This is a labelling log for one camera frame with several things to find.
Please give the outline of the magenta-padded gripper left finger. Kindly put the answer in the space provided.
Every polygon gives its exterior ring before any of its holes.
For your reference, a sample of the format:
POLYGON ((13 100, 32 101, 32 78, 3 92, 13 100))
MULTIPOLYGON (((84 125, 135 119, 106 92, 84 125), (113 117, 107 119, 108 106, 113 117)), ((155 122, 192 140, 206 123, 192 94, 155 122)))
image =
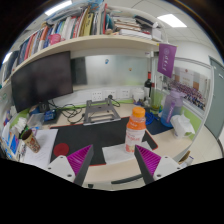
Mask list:
POLYGON ((69 156, 59 155, 47 166, 46 170, 78 186, 82 186, 93 155, 94 148, 89 145, 69 156))

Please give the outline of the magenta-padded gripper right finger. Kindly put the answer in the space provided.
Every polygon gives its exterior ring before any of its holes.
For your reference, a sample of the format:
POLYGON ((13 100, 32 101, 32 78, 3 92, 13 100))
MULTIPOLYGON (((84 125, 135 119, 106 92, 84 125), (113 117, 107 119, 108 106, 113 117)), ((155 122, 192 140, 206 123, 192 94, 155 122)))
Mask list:
POLYGON ((182 169, 182 167, 169 156, 161 157, 139 145, 135 146, 134 155, 137 159, 145 184, 150 184, 182 169))

